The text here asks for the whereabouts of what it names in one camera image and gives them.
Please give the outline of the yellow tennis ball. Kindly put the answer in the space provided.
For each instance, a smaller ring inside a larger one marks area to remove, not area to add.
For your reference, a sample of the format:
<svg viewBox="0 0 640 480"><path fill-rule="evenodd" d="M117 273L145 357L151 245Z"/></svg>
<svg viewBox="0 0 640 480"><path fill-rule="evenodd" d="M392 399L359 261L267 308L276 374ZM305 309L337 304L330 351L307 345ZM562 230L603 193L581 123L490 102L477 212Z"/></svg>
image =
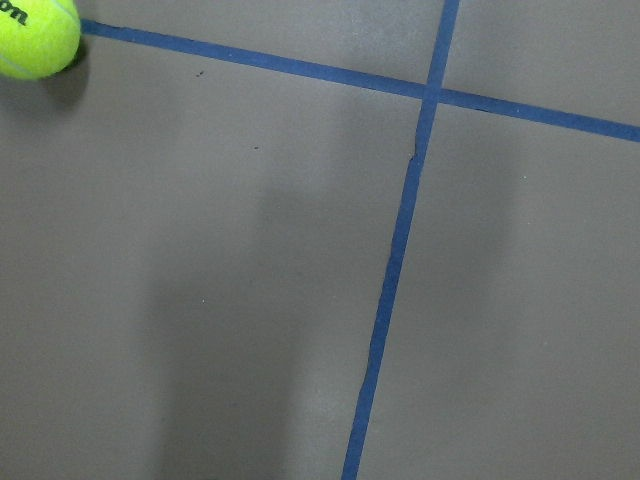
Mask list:
<svg viewBox="0 0 640 480"><path fill-rule="evenodd" d="M1 74L39 80L76 57L81 21L73 1L5 0L1 3Z"/></svg>

